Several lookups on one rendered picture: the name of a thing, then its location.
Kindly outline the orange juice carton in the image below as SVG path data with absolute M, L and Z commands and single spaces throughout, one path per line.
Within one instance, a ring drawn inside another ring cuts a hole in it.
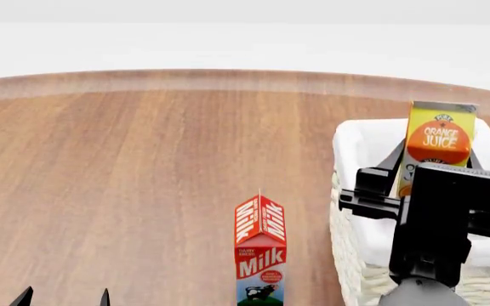
M 463 167 L 470 159 L 474 140 L 475 104 L 414 101 L 400 166 L 397 195 L 411 194 L 415 168 L 421 162 Z

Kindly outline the white cloth basket liner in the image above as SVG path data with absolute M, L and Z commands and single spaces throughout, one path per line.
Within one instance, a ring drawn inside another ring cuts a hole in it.
M 334 170 L 340 187 L 355 187 L 356 171 L 384 160 L 404 139 L 407 119 L 349 120 L 337 126 L 333 136 Z M 481 167 L 490 171 L 490 127 L 476 119 L 473 150 Z M 350 216 L 351 236 L 360 259 L 387 266 L 396 221 Z M 490 267 L 490 238 L 470 235 L 472 243 L 467 264 Z

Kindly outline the white wicker basket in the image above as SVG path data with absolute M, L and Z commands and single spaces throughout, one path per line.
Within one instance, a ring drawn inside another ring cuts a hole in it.
M 360 259 L 356 242 L 351 236 L 351 211 L 338 209 L 340 187 L 334 170 L 330 204 L 330 233 L 334 264 L 338 271 L 341 292 L 346 306 L 376 306 L 381 295 L 395 287 L 388 265 L 378 266 Z M 456 292 L 470 306 L 490 306 L 490 267 L 475 267 L 465 263 Z

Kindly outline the red milk carton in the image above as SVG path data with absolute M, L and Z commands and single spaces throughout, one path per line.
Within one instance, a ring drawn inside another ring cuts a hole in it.
M 285 306 L 287 231 L 283 206 L 262 194 L 234 212 L 236 306 Z

